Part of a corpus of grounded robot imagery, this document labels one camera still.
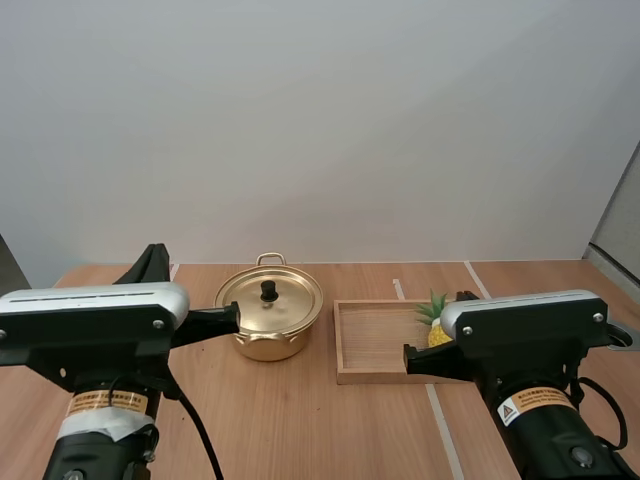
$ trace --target screw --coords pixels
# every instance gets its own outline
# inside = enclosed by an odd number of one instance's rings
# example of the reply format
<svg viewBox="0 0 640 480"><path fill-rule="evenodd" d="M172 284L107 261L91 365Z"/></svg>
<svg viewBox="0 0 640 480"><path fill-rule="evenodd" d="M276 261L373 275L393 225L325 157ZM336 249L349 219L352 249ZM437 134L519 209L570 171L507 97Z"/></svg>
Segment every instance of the screw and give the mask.
<svg viewBox="0 0 640 480"><path fill-rule="evenodd" d="M80 470L71 470L65 473L62 480L84 480L84 475Z"/></svg>
<svg viewBox="0 0 640 480"><path fill-rule="evenodd" d="M582 447L573 447L571 449L571 458L582 468L591 468L593 465L593 455Z"/></svg>

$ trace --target pot handle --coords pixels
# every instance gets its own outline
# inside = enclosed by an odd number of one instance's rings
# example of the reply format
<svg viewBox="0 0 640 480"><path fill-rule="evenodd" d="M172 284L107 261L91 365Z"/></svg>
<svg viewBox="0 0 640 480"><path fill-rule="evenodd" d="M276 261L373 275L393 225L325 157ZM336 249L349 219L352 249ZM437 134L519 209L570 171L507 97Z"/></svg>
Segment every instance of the pot handle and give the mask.
<svg viewBox="0 0 640 480"><path fill-rule="evenodd" d="M247 337L244 341L245 345L249 345L256 340L275 340L277 342L285 342L287 337L281 333L253 333Z"/></svg>
<svg viewBox="0 0 640 480"><path fill-rule="evenodd" d="M261 265L262 260L264 260L265 258L271 258L271 257L279 258L283 265L287 264L287 261L284 259L284 255L282 255L281 253L269 252L269 253L263 253L258 257L258 259L256 260L256 266Z"/></svg>

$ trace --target gold pot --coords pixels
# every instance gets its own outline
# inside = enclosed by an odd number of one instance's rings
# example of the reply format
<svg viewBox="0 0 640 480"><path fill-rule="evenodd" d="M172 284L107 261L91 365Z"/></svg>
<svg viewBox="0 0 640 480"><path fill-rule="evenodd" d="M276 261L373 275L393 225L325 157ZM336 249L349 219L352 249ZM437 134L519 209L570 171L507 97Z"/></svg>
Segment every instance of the gold pot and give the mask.
<svg viewBox="0 0 640 480"><path fill-rule="evenodd" d="M281 265L265 265L277 257ZM215 305L236 301L240 333L233 344L241 354L264 362L295 355L309 340L311 326L322 308L322 289L306 272L289 267L279 253L263 253L256 266L225 282Z"/></svg>

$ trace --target gray panel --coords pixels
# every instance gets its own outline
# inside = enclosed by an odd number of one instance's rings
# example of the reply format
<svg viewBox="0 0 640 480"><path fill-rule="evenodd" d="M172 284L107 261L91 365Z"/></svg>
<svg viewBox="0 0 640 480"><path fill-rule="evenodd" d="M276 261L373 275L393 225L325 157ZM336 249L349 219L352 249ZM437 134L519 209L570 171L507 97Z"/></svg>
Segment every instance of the gray panel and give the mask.
<svg viewBox="0 0 640 480"><path fill-rule="evenodd" d="M594 243L640 277L640 162L637 150L594 236Z"/></svg>

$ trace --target white tape line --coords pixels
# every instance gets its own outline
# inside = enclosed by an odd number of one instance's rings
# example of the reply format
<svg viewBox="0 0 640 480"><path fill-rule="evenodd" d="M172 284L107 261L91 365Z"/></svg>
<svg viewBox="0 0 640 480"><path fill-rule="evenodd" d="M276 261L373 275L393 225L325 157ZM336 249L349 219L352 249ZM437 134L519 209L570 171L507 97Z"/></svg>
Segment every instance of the white tape line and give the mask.
<svg viewBox="0 0 640 480"><path fill-rule="evenodd" d="M489 291L485 288L484 283L482 283L482 280L480 280L480 277L478 276L476 271L473 269L471 262L469 262L468 260L465 261L464 266L467 267L467 270L469 271L469 275L471 275L471 278L473 278L473 281L476 282L476 286L478 287L478 290L480 290L480 293L482 293L484 298L491 298L491 295L489 295Z"/></svg>
<svg viewBox="0 0 640 480"><path fill-rule="evenodd" d="M171 270L169 271L169 280L173 282L173 279L176 278L176 273L178 273L178 269L180 268L179 263L174 263L171 266Z"/></svg>
<svg viewBox="0 0 640 480"><path fill-rule="evenodd" d="M393 286L396 289L398 300L404 300L405 296L400 280L394 278ZM444 413L442 413L442 408L440 407L440 400L438 400L436 388L431 384L426 385L426 387L427 395L429 396L429 402L431 403L431 408L433 409L433 416L436 419L436 424L438 425L438 430L440 431L442 445L444 446L444 451L447 454L447 459L449 460L449 468L451 468L453 480L464 480L464 475L462 474L462 466L460 465L460 459L458 458L456 447L453 444L453 439L451 438L451 432L449 431L447 420L446 418L444 418Z"/></svg>
<svg viewBox="0 0 640 480"><path fill-rule="evenodd" d="M404 292L402 291L402 285L400 284L400 280L397 278L394 278L393 286L396 289L396 295L398 296L398 300L404 300Z"/></svg>

